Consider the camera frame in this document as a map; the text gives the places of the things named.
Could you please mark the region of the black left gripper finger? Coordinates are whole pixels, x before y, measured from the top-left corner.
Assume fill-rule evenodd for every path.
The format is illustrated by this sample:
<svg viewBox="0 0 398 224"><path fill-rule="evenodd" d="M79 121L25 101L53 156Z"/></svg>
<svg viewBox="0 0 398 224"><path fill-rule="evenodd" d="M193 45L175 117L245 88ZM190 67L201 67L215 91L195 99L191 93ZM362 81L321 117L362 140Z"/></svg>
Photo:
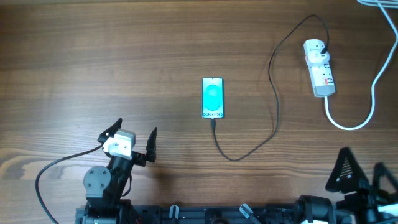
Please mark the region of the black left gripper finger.
<svg viewBox="0 0 398 224"><path fill-rule="evenodd" d="M151 132L146 146L146 160L149 162L155 162L156 160L156 139L157 139L157 127Z"/></svg>
<svg viewBox="0 0 398 224"><path fill-rule="evenodd" d="M112 126L99 135L97 141L101 144L104 144L109 137L113 138L116 132L121 128L122 121L123 120L119 118Z"/></svg>

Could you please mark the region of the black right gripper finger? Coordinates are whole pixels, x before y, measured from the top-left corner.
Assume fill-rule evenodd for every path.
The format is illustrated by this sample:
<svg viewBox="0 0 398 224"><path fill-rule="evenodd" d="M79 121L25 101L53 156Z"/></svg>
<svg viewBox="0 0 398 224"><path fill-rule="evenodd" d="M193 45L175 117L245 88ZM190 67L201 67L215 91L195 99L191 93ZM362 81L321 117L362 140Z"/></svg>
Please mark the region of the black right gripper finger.
<svg viewBox="0 0 398 224"><path fill-rule="evenodd" d="M349 147L340 149L325 189L329 192L341 193L368 191L370 189L368 178Z"/></svg>
<svg viewBox="0 0 398 224"><path fill-rule="evenodd" d="M393 191L387 191L383 188L381 183L383 179L387 180L387 183L392 186ZM373 189L378 201L397 202L397 179L383 162L379 162L374 166Z"/></svg>

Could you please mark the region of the blue Galaxy smartphone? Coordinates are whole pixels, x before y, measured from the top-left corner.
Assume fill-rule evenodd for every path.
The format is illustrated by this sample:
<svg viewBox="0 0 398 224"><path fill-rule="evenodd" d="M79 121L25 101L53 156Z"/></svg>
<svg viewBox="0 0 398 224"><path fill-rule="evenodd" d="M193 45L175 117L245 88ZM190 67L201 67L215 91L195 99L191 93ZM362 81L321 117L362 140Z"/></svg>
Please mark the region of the blue Galaxy smartphone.
<svg viewBox="0 0 398 224"><path fill-rule="evenodd" d="M206 77L202 79L202 118L224 118L223 79Z"/></svg>

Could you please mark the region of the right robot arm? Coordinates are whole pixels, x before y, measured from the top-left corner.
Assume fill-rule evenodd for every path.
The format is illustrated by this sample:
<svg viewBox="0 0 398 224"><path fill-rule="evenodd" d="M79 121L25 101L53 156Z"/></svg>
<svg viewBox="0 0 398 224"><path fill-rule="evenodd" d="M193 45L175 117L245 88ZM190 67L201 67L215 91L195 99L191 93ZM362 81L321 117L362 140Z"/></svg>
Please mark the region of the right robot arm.
<svg viewBox="0 0 398 224"><path fill-rule="evenodd" d="M294 203L294 223L343 223L353 215L356 223L397 221L397 179L379 162L368 180L351 149L340 149L325 190L342 193L344 199L332 204L327 198L302 195Z"/></svg>

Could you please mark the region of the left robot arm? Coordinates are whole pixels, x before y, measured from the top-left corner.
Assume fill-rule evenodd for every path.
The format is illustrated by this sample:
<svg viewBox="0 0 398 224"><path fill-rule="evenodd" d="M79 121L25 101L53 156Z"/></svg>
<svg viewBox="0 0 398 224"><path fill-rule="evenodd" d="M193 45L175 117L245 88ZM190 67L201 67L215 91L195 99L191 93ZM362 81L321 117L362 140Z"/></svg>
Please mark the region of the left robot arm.
<svg viewBox="0 0 398 224"><path fill-rule="evenodd" d="M98 137L110 161L107 166L94 166L85 174L87 203L76 210L76 224L142 223L131 201L124 198L129 193L125 187L131 186L133 166L144 167L147 162L155 162L157 128L151 132L143 154L133 151L136 135L122 129L122 121L118 119Z"/></svg>

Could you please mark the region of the white USB charger plug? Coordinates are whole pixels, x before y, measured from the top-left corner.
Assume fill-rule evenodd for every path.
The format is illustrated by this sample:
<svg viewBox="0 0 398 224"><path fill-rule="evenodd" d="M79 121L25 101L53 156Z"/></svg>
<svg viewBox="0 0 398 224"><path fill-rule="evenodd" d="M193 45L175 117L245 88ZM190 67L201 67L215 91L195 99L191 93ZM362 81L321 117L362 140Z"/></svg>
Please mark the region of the white USB charger plug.
<svg viewBox="0 0 398 224"><path fill-rule="evenodd" d="M309 67L318 67L329 63L330 55L328 52L323 54L319 50L311 50L306 54L305 61Z"/></svg>

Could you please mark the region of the white power strip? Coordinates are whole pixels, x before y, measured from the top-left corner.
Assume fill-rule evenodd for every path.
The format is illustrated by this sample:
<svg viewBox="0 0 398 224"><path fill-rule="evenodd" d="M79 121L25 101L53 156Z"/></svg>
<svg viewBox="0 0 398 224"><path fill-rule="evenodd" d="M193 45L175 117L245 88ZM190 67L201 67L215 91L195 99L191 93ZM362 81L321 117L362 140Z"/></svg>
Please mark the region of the white power strip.
<svg viewBox="0 0 398 224"><path fill-rule="evenodd" d="M311 50L319 50L322 53L325 44L318 39L309 39L304 42L303 48L306 57L306 54ZM318 67L308 66L308 71L315 97L324 98L335 93L335 82L331 73L330 61Z"/></svg>

